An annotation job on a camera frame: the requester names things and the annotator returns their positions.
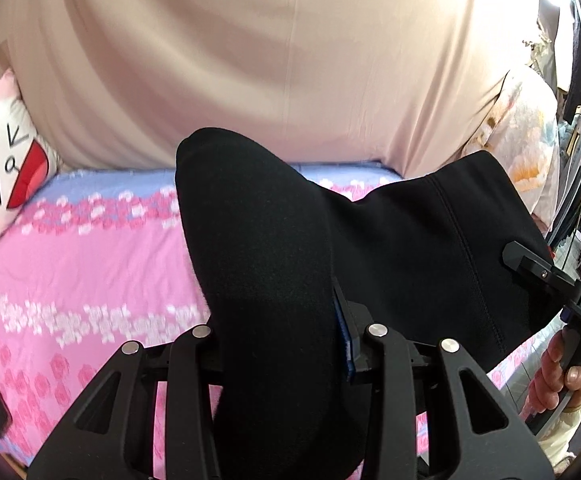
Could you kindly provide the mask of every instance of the beige curtain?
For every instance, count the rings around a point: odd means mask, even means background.
[[[526,63],[538,0],[0,0],[42,136],[71,167],[158,168],[202,126],[288,161],[453,158]]]

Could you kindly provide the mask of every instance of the white pillow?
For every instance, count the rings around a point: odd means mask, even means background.
[[[12,70],[0,79],[0,236],[57,172],[59,157],[37,134]]]

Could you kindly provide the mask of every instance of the bed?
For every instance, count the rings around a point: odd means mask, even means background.
[[[295,165],[351,200],[400,176],[380,164]],[[126,340],[174,340],[205,321],[179,219],[173,171],[74,171],[32,200],[0,242],[0,390],[13,423],[0,451],[30,463],[84,385]],[[558,330],[548,326],[490,373],[506,385]],[[212,399],[219,399],[213,389]],[[155,476],[164,476],[165,390],[155,418]],[[417,446],[426,452],[425,415]]]

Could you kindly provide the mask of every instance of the floral pillow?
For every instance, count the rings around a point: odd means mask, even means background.
[[[59,157],[38,135],[12,70],[0,79],[0,236],[57,172]]]

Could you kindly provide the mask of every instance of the metal screw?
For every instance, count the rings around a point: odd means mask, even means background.
[[[203,339],[210,335],[212,330],[208,325],[197,325],[195,328],[192,329],[192,335],[195,336],[197,339]]]
[[[444,339],[441,342],[441,347],[446,351],[454,354],[457,350],[459,350],[459,343],[454,339]]]
[[[126,355],[133,355],[139,352],[139,343],[137,341],[127,341],[122,345],[122,352]]]
[[[368,333],[375,337],[383,337],[388,333],[388,329],[381,323],[375,323],[368,327]]]

